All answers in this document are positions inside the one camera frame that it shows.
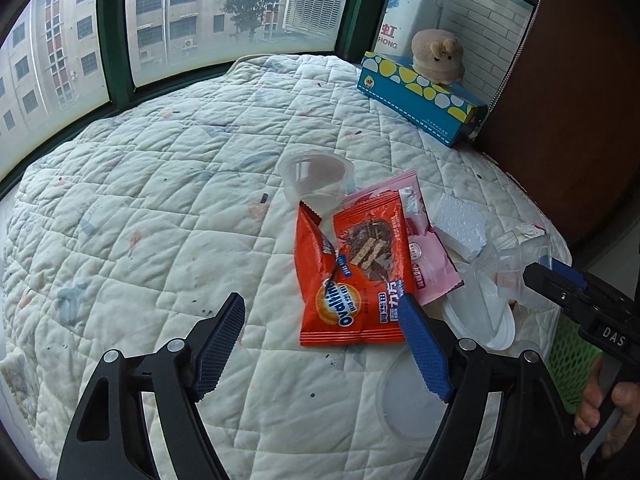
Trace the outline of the pink snack wrapper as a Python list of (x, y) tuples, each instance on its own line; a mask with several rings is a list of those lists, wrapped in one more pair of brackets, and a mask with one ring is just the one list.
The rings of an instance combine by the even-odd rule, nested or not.
[(463, 285), (454, 263), (428, 218), (416, 170), (408, 170), (383, 182), (347, 195), (343, 206), (349, 207), (390, 191), (400, 195), (408, 233), (408, 247), (416, 300), (426, 306)]

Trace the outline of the orange Ovaltine snack wrapper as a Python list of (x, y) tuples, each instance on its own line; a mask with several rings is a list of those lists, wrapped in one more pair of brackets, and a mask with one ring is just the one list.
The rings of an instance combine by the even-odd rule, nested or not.
[(399, 300), (416, 291), (404, 207), (386, 191), (334, 214), (336, 242), (321, 217), (298, 207), (294, 262), (304, 303), (304, 347), (398, 344)]

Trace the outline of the green plastic mesh basket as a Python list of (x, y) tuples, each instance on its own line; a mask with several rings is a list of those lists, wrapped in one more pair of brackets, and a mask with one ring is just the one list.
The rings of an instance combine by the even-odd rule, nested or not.
[(601, 351), (582, 339), (579, 326), (565, 315), (559, 317), (558, 327), (547, 361), (549, 373), (561, 396), (564, 408), (575, 414), (582, 402), (593, 363)]

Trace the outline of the clear plastic clamshell container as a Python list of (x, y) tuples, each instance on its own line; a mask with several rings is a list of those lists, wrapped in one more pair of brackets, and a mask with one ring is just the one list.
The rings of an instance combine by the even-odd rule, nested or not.
[(546, 264), (552, 256), (550, 235), (536, 226), (511, 230), (488, 240), (471, 260), (478, 278), (488, 278), (500, 298), (534, 310), (547, 310), (549, 301), (524, 283), (524, 271), (531, 263)]

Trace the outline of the clear round plastic lid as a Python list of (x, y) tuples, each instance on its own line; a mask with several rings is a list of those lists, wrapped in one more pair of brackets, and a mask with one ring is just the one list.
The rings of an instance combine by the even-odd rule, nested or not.
[(428, 448), (447, 404), (427, 389), (407, 347), (401, 348), (378, 381), (376, 410), (383, 429), (409, 448)]

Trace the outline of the white plastic cup lid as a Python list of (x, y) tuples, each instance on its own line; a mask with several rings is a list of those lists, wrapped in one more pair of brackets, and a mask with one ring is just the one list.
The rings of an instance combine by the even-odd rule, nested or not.
[(512, 310), (492, 281), (465, 278), (463, 286), (446, 296), (442, 315), (459, 338), (473, 339), (486, 349), (506, 350), (514, 341)]

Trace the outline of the white foam piece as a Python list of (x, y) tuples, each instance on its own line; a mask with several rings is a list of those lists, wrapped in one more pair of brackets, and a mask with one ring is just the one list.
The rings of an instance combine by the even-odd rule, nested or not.
[(484, 214), (474, 204), (449, 194), (439, 197), (432, 225), (440, 240), (467, 262), (487, 243)]

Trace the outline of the white quilted mattress pad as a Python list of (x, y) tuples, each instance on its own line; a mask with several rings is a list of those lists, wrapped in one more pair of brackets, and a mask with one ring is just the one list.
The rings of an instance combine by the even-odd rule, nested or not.
[(103, 353), (151, 353), (232, 292), (247, 321), (198, 409), (235, 479), (405, 479), (421, 452), (378, 419), (393, 344), (304, 348), (297, 212), (279, 159), (329, 151), (360, 188), (414, 170), (428, 208), (472, 203), (490, 236), (558, 229), (490, 160), (447, 148), (358, 90), (335, 56), (249, 58), (93, 122), (30, 166), (3, 245), (1, 371), (48, 474)]

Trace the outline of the brown wooden wardrobe panel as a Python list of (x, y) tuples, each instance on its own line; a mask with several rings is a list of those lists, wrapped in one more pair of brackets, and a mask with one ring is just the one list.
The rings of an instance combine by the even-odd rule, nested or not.
[(539, 0), (480, 148), (588, 266), (639, 218), (639, 0)]

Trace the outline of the blue yellow tissue box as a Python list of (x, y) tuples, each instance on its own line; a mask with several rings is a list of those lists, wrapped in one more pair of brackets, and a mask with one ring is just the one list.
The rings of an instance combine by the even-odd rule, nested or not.
[(404, 61), (367, 51), (360, 63), (357, 88), (441, 144), (453, 146), (464, 136), (472, 136), (488, 114), (487, 104), (460, 84), (434, 84)]

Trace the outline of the beige plush toy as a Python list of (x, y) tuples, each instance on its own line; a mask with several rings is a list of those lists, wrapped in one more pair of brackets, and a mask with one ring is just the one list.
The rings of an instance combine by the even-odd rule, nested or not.
[(423, 29), (411, 40), (412, 67), (434, 84), (453, 84), (462, 81), (463, 47), (451, 32)]

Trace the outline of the clear plastic cup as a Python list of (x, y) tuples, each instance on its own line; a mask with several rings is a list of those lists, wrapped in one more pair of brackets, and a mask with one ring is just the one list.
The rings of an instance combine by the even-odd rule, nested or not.
[(287, 152), (277, 172), (288, 202), (295, 209), (304, 203), (320, 217), (337, 211), (355, 189), (354, 164), (331, 151)]

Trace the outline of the green window frame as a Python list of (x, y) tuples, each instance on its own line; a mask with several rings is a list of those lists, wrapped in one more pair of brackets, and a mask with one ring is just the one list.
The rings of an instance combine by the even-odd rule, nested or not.
[(94, 120), (251, 54), (406, 56), (457, 35), (463, 87), (493, 103), (540, 0), (1, 0), (1, 187)]

